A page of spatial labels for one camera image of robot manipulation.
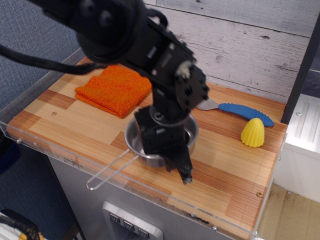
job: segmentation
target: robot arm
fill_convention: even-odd
[[[193,52],[167,30],[166,17],[147,10],[142,0],[28,1],[75,30],[93,62],[122,64],[150,80],[153,105],[135,113],[144,152],[165,157],[168,171],[177,168],[183,182],[191,182],[184,122],[208,98],[209,88]],[[149,17],[158,17],[160,23]],[[156,133],[159,128],[164,129],[161,136]]]

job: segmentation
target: wooden table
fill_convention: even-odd
[[[128,148],[124,139],[128,122],[138,108],[152,103],[149,94],[127,117],[119,119],[76,100],[75,88],[100,73],[96,70],[85,76],[64,75],[12,119],[7,131],[43,153],[86,172],[98,172]],[[287,125],[280,123],[285,104],[208,85],[214,101],[246,105],[274,121],[274,127],[265,128],[263,146],[252,148],[241,142],[247,119],[218,109],[194,109],[199,136],[191,154],[193,183],[183,185],[178,171],[167,172],[139,160],[122,170],[114,181],[200,224],[217,226],[218,231],[236,239],[249,239],[268,197],[267,188],[285,137]],[[119,169],[133,156],[127,154],[111,169]]]

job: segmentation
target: blue spoon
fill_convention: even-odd
[[[212,99],[208,98],[207,100],[203,100],[197,106],[197,109],[200,110],[211,110],[211,109],[220,109],[222,111],[226,111],[229,113],[238,114],[246,119],[255,119],[259,118],[263,122],[265,127],[273,127],[274,122],[268,117],[267,115],[263,114],[262,112],[253,109],[248,106],[233,104],[233,103],[216,103]]]

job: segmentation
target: orange towel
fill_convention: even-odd
[[[122,119],[151,88],[148,78],[130,69],[110,65],[85,86],[77,87],[75,97]]]

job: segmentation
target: wire handle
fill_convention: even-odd
[[[128,165],[132,164],[137,158],[139,158],[139,155],[135,156],[134,158],[132,158],[130,161],[128,161],[125,165],[123,165],[122,167],[120,167],[117,171],[115,171],[114,173],[112,173],[110,176],[108,176],[106,179],[104,179],[102,182],[100,182],[98,185],[96,185],[95,187],[89,187],[89,183],[91,183],[94,179],[96,179],[98,176],[100,176],[103,172],[105,172],[106,170],[108,170],[114,163],[116,163],[118,160],[120,160],[124,155],[126,155],[128,152],[130,151],[130,149],[128,148],[127,150],[125,150],[123,153],[121,153],[116,159],[114,159],[112,162],[110,162],[107,166],[105,166],[103,169],[101,169],[101,171],[99,171],[97,174],[95,174],[94,176],[92,176],[85,184],[86,188],[89,189],[90,191],[94,191],[97,190],[98,188],[100,188],[104,183],[108,182],[110,179],[112,179],[115,175],[117,175],[119,172],[121,172],[124,168],[126,168]]]

